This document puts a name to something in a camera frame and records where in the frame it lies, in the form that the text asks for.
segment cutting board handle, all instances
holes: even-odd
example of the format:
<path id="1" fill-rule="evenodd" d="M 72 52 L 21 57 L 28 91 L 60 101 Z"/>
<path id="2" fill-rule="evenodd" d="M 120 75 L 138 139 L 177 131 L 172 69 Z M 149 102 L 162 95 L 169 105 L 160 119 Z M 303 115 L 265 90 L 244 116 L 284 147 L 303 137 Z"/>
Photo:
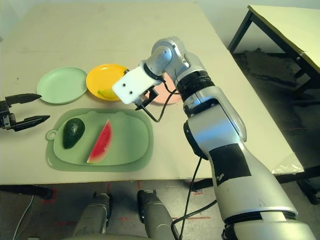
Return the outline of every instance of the cutting board handle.
<path id="1" fill-rule="evenodd" d="M 45 139 L 47 139 L 48 141 L 54 140 L 57 135 L 57 132 L 58 132 L 57 130 L 51 129 L 46 133 Z"/>

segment floor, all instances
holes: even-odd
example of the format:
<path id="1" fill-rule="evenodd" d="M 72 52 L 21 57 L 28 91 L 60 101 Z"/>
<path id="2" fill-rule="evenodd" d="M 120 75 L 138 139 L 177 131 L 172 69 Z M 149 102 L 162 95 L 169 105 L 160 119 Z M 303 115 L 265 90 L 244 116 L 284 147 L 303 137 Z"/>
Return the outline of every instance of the floor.
<path id="1" fill-rule="evenodd" d="M 305 76 L 295 80 L 293 74 L 298 68 L 290 59 L 271 57 L 260 50 L 237 55 L 235 60 L 302 164 L 317 164 L 320 142 L 315 139 L 319 132 L 319 107 L 295 107 L 290 104 L 292 91 L 306 80 Z M 317 94 L 312 91 L 304 97 L 314 98 Z M 31 211 L 18 231 L 20 233 L 23 230 L 19 240 L 28 237 L 58 240 L 71 236 L 82 210 L 91 201 L 95 191 L 111 193 L 114 199 L 107 233 L 146 236 L 137 214 L 138 190 L 156 190 L 173 218 L 183 214 L 188 194 L 188 181 L 183 180 L 53 184 L 45 187 L 54 189 L 55 197 L 53 200 L 35 198 Z M 316 238 L 320 239 L 320 205 L 310 204 L 296 182 L 282 184 L 282 187 L 299 211 L 298 219 L 307 223 Z M 212 187 L 193 192 L 189 211 L 199 209 L 214 199 Z M 29 201 L 30 196 L 27 195 L 0 192 L 0 240 L 12 239 Z M 223 227 L 218 206 L 215 205 L 186 221 L 183 239 L 220 240 Z"/>

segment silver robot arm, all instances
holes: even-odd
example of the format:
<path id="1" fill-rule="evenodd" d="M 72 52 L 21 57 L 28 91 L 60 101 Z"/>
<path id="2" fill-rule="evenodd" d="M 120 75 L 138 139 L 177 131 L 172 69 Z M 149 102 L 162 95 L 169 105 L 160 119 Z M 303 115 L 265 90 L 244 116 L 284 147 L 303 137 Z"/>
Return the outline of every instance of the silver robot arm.
<path id="1" fill-rule="evenodd" d="M 245 125 L 199 58 L 177 37 L 157 41 L 151 56 L 113 87 L 126 104 L 142 104 L 146 90 L 167 73 L 183 100 L 183 125 L 194 153 L 209 160 L 224 239 L 314 240 L 309 226 L 272 173 L 244 145 Z"/>

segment wall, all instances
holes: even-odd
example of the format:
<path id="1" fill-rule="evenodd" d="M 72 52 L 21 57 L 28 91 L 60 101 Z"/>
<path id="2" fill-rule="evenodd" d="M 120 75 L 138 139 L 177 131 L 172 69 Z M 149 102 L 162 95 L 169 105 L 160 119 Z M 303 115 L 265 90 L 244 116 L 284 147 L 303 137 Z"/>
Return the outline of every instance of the wall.
<path id="1" fill-rule="evenodd" d="M 77 2 L 134 2 L 135 0 L 77 0 Z M 149 2 L 168 0 L 149 0 Z M 0 36 L 5 38 L 12 27 L 36 3 L 64 3 L 75 0 L 1 0 L 1 31 Z M 320 9 L 320 0 L 198 0 L 203 12 L 213 25 L 222 42 L 228 46 L 240 23 L 246 15 L 247 5 L 270 5 L 283 7 L 299 7 Z M 252 24 L 240 42 L 237 52 L 262 48 L 265 52 L 281 52 L 281 49 L 272 42 L 257 26 Z"/>

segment table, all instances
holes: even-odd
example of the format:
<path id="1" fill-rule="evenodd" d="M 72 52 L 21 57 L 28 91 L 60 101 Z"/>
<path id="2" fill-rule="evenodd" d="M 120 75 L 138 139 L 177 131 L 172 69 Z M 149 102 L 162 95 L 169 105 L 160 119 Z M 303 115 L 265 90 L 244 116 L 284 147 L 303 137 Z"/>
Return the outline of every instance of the table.
<path id="1" fill-rule="evenodd" d="M 282 165 L 303 168 L 275 122 L 248 83 L 231 54 L 196 3 L 42 3 L 32 8 L 1 43 L 1 96 L 34 93 L 48 71 L 74 66 L 85 71 L 105 63 L 133 69 L 149 57 L 153 44 L 168 36 L 184 41 L 220 86 L 247 128 L 247 148 L 269 170 L 284 171 Z M 161 106 L 151 104 L 156 116 Z M 191 178 L 197 165 L 183 132 L 187 117 L 183 104 L 167 107 L 160 123 L 152 123 L 154 150 L 150 163 L 133 172 L 67 172 L 50 168 L 45 161 L 45 134 L 66 111 L 76 108 L 130 108 L 121 102 L 99 100 L 87 92 L 64 105 L 37 100 L 14 105 L 17 120 L 51 115 L 40 125 L 20 132 L 0 134 L 0 185 L 80 183 L 123 180 Z M 198 178 L 211 178 L 207 161 Z"/>
<path id="2" fill-rule="evenodd" d="M 310 77 L 310 80 L 295 90 L 294 96 L 297 97 L 307 89 L 319 89 L 320 9 L 261 5 L 249 5 L 248 9 L 228 50 L 231 53 L 235 51 L 250 24 L 254 22 L 301 67 L 295 74 L 296 78 L 304 73 Z M 315 103 L 304 101 L 304 104 Z"/>

